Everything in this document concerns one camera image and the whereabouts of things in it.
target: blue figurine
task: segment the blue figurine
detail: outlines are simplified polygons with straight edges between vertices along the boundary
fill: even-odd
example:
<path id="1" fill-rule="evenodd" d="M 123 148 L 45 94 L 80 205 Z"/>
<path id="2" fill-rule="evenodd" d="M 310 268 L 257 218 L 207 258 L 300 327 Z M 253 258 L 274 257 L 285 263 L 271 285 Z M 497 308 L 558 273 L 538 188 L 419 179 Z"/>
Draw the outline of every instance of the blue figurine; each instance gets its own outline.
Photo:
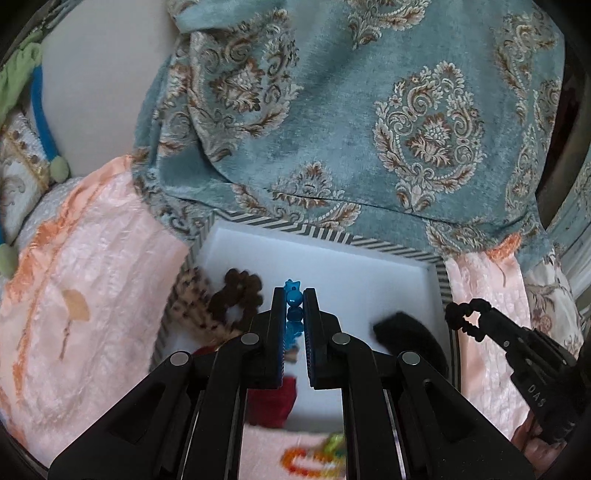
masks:
<path id="1" fill-rule="evenodd" d="M 289 279 L 283 287 L 285 291 L 285 300 L 290 306 L 287 310 L 287 324 L 285 326 L 285 350 L 297 346 L 296 339 L 304 333 L 304 310 L 300 305 L 304 301 L 304 296 L 300 292 L 299 281 Z"/>
<path id="2" fill-rule="evenodd" d="M 304 301 L 304 296 L 300 292 L 299 281 L 292 281 L 291 279 L 285 282 L 283 290 L 285 290 L 285 300 L 290 307 L 299 307 Z"/>
<path id="3" fill-rule="evenodd" d="M 304 332 L 301 322 L 287 322 L 285 324 L 285 351 L 297 346 L 296 339 Z"/>

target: red object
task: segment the red object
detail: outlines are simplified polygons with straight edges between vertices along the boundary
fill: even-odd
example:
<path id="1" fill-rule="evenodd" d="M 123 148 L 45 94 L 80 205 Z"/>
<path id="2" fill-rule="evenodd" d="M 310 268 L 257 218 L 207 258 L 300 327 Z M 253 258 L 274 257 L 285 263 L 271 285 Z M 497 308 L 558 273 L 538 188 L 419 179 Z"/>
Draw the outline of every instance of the red object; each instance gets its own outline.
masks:
<path id="1" fill-rule="evenodd" d="M 277 390 L 249 390 L 246 396 L 246 420 L 251 425 L 280 429 L 296 403 L 296 378 L 283 377 Z"/>
<path id="2" fill-rule="evenodd" d="M 212 353 L 212 352 L 215 352 L 216 350 L 217 350 L 217 347 L 214 345 L 202 346 L 201 348 L 198 348 L 197 350 L 195 350 L 193 355 L 206 355 L 207 353 Z"/>

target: brown scrunchie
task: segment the brown scrunchie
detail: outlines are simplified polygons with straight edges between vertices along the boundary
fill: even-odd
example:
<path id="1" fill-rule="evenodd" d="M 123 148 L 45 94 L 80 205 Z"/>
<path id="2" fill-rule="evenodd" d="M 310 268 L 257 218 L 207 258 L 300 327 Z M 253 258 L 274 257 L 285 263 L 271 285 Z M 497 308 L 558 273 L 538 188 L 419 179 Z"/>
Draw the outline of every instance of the brown scrunchie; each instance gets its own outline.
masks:
<path id="1" fill-rule="evenodd" d="M 262 305 L 262 282 L 258 275 L 250 275 L 247 270 L 238 272 L 231 268 L 224 277 L 225 285 L 220 291 L 212 295 L 207 311 L 212 319 L 227 324 L 228 308 L 238 305 L 242 308 L 242 319 L 232 324 L 233 329 L 246 332 L 250 329 L 252 318 L 258 313 Z"/>

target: green pom pom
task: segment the green pom pom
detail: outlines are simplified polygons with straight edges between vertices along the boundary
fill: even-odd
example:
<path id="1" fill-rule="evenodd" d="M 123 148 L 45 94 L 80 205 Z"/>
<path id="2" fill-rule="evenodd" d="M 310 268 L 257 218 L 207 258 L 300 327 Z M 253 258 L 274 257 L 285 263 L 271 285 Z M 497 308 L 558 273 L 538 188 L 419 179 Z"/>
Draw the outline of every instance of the green pom pom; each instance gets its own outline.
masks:
<path id="1" fill-rule="evenodd" d="M 12 278 L 18 267 L 17 249 L 7 244 L 0 245 L 0 275 Z"/>
<path id="2" fill-rule="evenodd" d="M 49 164 L 49 173 L 53 181 L 63 183 L 70 176 L 70 167 L 66 159 L 61 156 L 54 158 Z"/>

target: metal screw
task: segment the metal screw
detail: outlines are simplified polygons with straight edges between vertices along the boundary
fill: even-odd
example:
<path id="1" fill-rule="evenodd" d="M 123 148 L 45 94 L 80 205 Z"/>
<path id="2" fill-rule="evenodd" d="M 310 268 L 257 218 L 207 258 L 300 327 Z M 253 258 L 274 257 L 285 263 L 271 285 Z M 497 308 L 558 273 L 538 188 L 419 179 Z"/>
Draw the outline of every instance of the metal screw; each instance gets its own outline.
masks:
<path id="1" fill-rule="evenodd" d="M 415 352 L 404 352 L 402 354 L 402 361 L 408 365 L 418 365 L 418 363 L 421 361 L 421 357 L 419 357 L 419 355 Z"/>
<path id="2" fill-rule="evenodd" d="M 244 345 L 254 345 L 258 343 L 259 336 L 256 333 L 248 332 L 242 335 L 240 341 L 244 343 Z"/>
<path id="3" fill-rule="evenodd" d="M 337 345 L 347 345 L 351 341 L 351 337 L 346 333 L 339 332 L 333 335 L 333 342 Z"/>
<path id="4" fill-rule="evenodd" d="M 185 352 L 176 352 L 170 357 L 170 363 L 175 367 L 180 367 L 189 361 L 189 356 Z"/>

